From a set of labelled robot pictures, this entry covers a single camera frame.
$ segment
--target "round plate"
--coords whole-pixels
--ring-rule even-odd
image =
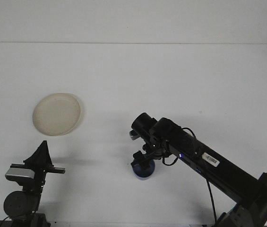
[[[70,132],[79,121],[80,104],[71,94],[55,93],[42,99],[34,109],[36,129],[48,136]]]

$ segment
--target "black cylinder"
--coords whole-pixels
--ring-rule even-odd
[[[5,213],[12,217],[28,215],[37,209],[39,196],[28,192],[16,191],[9,194],[4,201]]]

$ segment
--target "plate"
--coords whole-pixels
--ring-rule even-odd
[[[68,93],[55,93],[42,99],[34,109],[36,129],[48,136],[69,133],[79,121],[81,108],[78,100]]]

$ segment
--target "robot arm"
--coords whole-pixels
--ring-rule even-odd
[[[227,214],[222,214],[215,227],[264,226],[267,173],[254,178],[169,119],[157,121],[143,113],[131,127],[131,138],[141,137],[146,143],[143,146],[146,153],[135,153],[132,167],[147,170],[151,160],[175,155],[237,203]]]

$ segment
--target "barcode label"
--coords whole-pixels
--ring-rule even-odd
[[[211,155],[207,154],[206,152],[202,155],[202,158],[215,167],[217,167],[218,164],[220,163],[220,161],[213,158]]]

